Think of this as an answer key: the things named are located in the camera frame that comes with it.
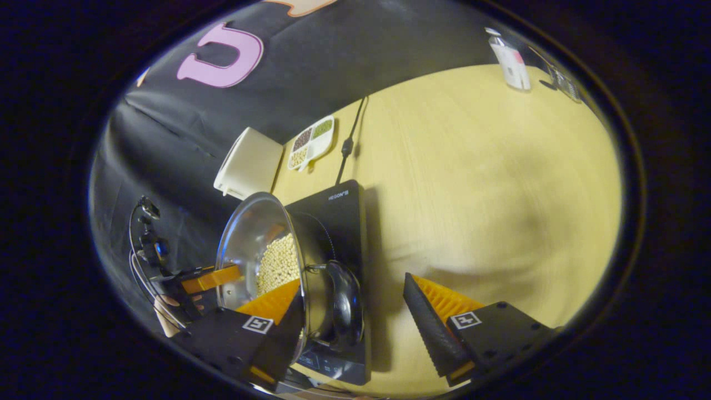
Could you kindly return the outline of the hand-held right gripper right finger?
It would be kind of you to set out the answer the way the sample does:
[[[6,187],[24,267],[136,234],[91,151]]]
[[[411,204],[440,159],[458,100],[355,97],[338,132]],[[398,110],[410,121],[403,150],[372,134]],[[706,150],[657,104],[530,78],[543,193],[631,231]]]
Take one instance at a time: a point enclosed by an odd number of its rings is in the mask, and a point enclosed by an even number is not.
[[[411,273],[405,274],[403,298],[437,375],[449,386],[500,372],[556,335],[510,302],[485,306]]]

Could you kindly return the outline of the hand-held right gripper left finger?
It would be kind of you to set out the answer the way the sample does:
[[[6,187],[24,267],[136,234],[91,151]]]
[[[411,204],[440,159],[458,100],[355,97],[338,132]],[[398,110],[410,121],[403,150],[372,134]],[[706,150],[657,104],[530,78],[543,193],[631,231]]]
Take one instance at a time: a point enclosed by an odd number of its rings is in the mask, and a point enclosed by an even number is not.
[[[298,357],[303,328],[296,278],[236,309],[216,307],[177,333],[175,345],[232,381],[272,391]]]

